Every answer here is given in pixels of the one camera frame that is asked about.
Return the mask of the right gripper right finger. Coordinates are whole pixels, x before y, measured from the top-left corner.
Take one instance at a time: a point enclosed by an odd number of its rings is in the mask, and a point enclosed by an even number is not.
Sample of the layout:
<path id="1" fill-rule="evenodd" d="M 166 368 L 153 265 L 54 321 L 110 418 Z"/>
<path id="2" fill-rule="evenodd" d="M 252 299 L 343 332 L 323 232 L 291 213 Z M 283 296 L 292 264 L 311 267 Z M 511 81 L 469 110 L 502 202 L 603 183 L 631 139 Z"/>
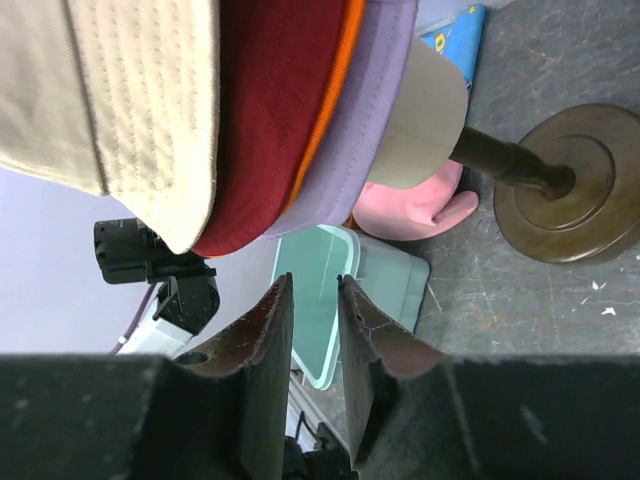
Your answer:
<path id="1" fill-rule="evenodd" d="M 338 278 L 339 335 L 351 465 L 366 462 L 399 401 L 399 383 L 445 354 L 382 312 L 350 275 Z"/>

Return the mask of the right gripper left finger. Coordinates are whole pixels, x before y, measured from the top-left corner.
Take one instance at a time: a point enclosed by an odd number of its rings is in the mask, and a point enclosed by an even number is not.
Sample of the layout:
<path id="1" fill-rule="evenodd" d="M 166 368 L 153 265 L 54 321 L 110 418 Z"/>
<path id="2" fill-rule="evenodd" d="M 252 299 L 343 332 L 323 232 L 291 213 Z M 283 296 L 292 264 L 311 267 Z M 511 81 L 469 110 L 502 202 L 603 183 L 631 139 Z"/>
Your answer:
<path id="1" fill-rule="evenodd" d="M 283 473 L 293 323 L 293 277 L 279 276 L 258 303 L 175 362 L 208 382 L 196 425 L 204 455 L 183 479 L 279 479 Z"/>

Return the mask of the pink bucket hat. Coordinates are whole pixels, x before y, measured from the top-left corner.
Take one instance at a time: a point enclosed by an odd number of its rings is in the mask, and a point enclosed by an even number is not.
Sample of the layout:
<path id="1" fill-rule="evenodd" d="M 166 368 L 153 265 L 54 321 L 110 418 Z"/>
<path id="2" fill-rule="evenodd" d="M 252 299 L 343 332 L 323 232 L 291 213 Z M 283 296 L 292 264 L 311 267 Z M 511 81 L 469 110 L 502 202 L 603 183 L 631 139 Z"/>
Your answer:
<path id="1" fill-rule="evenodd" d="M 463 166 L 448 160 L 430 178 L 406 190 L 365 185 L 352 218 L 365 233 L 391 241 L 435 237 L 457 226 L 479 206 L 473 191 L 459 191 Z"/>

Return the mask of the purple bucket hat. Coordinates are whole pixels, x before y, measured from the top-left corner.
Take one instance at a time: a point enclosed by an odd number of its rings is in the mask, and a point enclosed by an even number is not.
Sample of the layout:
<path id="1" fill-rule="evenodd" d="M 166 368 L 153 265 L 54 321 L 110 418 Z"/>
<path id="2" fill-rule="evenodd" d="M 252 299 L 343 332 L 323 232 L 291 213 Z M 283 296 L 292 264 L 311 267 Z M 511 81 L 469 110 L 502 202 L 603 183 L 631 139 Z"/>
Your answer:
<path id="1" fill-rule="evenodd" d="M 416 1 L 368 1 L 337 106 L 293 205 L 263 234 L 275 239 L 349 217 L 391 117 L 414 38 Z"/>

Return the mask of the cream mannequin head stand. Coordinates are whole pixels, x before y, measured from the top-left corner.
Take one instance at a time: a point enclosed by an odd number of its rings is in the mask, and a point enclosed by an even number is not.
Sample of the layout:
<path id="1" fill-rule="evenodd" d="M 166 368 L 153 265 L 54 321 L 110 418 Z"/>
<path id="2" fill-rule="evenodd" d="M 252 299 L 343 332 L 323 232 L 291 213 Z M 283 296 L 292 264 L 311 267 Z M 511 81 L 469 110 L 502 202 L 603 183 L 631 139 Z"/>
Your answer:
<path id="1" fill-rule="evenodd" d="M 638 243 L 638 114 L 573 106 L 512 143 L 467 126 L 467 105 L 460 70 L 413 37 L 369 181 L 412 188 L 448 159 L 488 175 L 502 235 L 540 262 L 608 259 Z"/>

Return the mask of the beige bucket hat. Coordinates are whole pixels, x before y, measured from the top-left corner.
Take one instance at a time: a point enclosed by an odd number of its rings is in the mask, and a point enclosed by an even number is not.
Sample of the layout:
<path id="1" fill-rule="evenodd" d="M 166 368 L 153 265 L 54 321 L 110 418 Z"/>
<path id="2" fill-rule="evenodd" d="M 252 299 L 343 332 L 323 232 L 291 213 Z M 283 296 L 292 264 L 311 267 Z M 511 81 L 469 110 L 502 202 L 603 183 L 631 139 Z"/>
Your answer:
<path id="1" fill-rule="evenodd" d="M 1 164 L 116 199 L 175 253 L 214 205 L 215 1 L 5 1 Z"/>

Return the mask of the blue printed cloth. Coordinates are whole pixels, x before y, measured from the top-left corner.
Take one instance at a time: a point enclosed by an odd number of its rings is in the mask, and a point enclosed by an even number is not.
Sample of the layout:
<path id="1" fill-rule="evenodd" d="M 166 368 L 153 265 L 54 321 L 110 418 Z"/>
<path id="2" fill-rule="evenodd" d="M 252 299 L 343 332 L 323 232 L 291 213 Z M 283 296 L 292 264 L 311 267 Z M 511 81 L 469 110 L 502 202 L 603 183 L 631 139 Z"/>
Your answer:
<path id="1" fill-rule="evenodd" d="M 487 13 L 485 5 L 471 5 L 459 13 L 453 22 L 421 36 L 427 45 L 460 70 L 468 91 L 475 77 Z"/>

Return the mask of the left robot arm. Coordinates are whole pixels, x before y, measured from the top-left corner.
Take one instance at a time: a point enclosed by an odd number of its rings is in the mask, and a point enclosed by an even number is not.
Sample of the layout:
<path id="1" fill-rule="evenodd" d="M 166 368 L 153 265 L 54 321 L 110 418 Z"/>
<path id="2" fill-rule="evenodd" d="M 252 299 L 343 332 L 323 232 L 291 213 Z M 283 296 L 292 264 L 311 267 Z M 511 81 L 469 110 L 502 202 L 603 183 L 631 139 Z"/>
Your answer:
<path id="1" fill-rule="evenodd" d="M 110 285 L 149 285 L 113 354 L 175 355 L 217 314 L 216 269 L 192 253 L 175 254 L 135 218 L 94 224 L 94 250 Z"/>

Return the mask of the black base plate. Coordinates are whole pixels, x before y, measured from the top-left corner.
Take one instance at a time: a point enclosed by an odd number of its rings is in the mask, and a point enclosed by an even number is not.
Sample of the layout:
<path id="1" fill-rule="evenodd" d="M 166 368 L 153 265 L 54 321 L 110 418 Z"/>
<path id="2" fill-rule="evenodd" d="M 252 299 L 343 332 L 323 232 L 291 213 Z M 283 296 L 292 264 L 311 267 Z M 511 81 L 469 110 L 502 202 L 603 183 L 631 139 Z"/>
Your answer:
<path id="1" fill-rule="evenodd" d="M 298 442 L 302 428 L 311 435 L 314 446 L 304 451 Z M 301 412 L 294 436 L 285 436 L 283 456 L 283 480 L 358 480 L 359 475 L 350 464 L 350 457 L 342 443 L 320 422 L 312 428 L 304 412 Z"/>

